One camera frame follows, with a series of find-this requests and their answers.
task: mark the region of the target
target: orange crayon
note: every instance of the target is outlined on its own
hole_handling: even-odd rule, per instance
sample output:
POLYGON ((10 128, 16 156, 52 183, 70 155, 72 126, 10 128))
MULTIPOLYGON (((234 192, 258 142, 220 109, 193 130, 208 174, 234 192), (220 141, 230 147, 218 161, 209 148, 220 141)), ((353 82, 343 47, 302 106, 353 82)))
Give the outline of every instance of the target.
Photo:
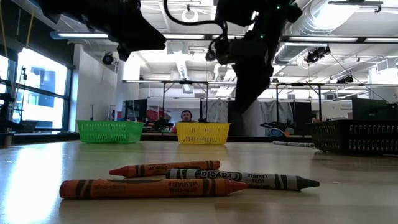
POLYGON ((152 175, 164 175, 168 169, 201 169, 214 170, 220 168, 219 161, 192 161, 192 162, 170 162, 165 164, 132 165, 111 170, 110 175, 121 175, 125 177, 147 177, 152 175))
POLYGON ((225 196, 248 185, 228 179, 67 180, 61 198, 145 198, 225 196))

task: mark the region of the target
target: marker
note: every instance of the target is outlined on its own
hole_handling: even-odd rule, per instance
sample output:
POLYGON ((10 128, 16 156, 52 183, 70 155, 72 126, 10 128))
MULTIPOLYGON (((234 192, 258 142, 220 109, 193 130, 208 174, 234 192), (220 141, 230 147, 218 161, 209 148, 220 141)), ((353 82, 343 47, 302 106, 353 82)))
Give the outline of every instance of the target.
POLYGON ((191 162, 170 162, 165 164, 132 165, 114 169, 110 175, 125 177, 148 177, 152 175, 164 175, 168 169, 201 169, 214 170, 220 168, 219 161, 191 161, 191 162))
POLYGON ((246 189, 245 183, 227 179, 67 180, 61 198, 146 198, 225 196, 246 189))
POLYGON ((279 142, 273 141, 273 144, 281 145, 281 146, 297 146, 297 147, 314 147, 313 143, 297 143, 297 142, 279 142))
POLYGON ((216 179, 224 178, 248 184, 249 188, 301 190, 309 187, 319 187, 319 182, 295 175, 253 174, 241 172, 209 171, 193 169, 169 169, 166 179, 216 179))

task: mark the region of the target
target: man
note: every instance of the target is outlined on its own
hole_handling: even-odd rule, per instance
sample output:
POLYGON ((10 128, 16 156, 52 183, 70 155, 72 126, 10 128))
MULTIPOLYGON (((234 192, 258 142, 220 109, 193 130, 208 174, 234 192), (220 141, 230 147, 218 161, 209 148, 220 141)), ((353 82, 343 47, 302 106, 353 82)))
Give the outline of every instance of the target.
MULTIPOLYGON (((192 113, 189 110, 184 110, 181 112, 181 122, 192 122, 192 113)), ((177 125, 175 125, 171 133, 177 133, 177 125)))

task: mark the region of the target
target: table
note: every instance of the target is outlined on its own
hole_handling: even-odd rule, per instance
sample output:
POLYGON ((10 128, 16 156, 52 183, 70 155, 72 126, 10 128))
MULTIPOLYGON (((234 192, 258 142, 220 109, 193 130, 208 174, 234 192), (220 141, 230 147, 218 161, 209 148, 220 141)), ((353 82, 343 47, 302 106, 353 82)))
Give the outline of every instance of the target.
POLYGON ((79 141, 0 150, 0 223, 396 223, 398 159, 353 157, 269 143, 189 146, 79 141), (229 197, 62 200, 69 179, 120 179, 129 164, 218 159, 221 170, 301 175, 301 192, 247 189, 229 197))

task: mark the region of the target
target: plastic basket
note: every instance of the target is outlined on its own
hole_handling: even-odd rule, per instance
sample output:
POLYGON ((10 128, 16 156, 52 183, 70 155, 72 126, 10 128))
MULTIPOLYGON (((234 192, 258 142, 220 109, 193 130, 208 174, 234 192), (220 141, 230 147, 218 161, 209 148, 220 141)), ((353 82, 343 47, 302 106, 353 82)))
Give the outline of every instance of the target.
POLYGON ((315 147, 348 154, 398 154, 398 121, 338 120, 313 123, 315 147))
POLYGON ((138 142, 144 123, 132 121, 77 121, 80 140, 85 143, 138 142))
POLYGON ((224 145, 228 137, 228 123, 177 123, 178 142, 180 144, 217 144, 224 145))

